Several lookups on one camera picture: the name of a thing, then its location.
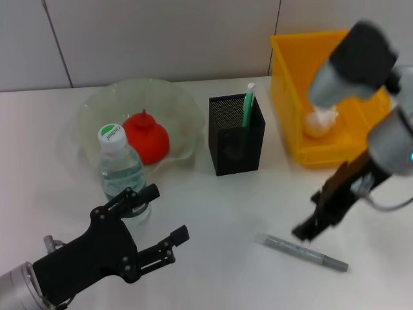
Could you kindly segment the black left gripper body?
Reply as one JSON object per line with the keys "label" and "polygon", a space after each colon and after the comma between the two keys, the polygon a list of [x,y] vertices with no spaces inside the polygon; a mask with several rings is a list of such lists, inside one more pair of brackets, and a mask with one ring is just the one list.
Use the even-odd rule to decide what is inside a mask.
{"label": "black left gripper body", "polygon": [[126,225],[113,210],[90,213],[84,234],[33,263],[43,296],[59,305],[107,276],[131,284],[137,272],[137,247]]}

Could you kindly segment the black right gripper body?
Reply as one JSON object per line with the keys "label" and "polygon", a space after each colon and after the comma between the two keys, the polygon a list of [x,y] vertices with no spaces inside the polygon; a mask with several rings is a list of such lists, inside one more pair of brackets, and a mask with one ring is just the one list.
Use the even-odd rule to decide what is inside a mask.
{"label": "black right gripper body", "polygon": [[337,225],[358,200],[351,186],[367,175],[373,177],[374,187],[391,177],[373,161],[367,151],[362,152],[354,161],[344,162],[320,189],[323,192],[324,201],[323,204],[316,204],[314,214],[326,216],[335,221]]}

